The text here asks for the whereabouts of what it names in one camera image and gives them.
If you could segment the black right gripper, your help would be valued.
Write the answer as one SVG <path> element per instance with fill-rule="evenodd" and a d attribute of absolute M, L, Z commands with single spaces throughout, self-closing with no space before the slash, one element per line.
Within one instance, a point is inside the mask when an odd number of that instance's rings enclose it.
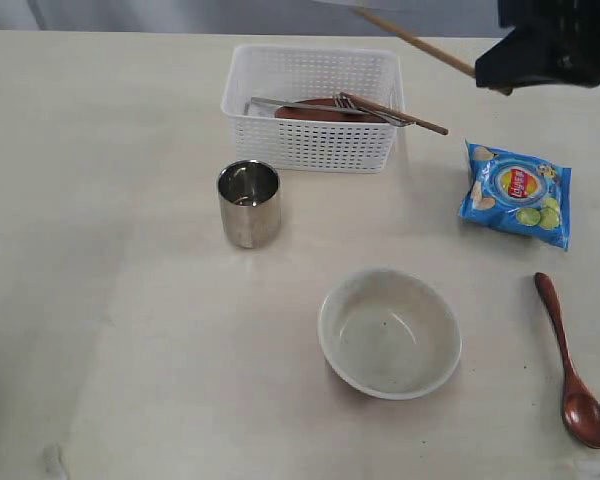
<path fill-rule="evenodd" d="M 479 88 L 600 85 L 600 0 L 500 1 L 509 34 L 475 61 Z"/>

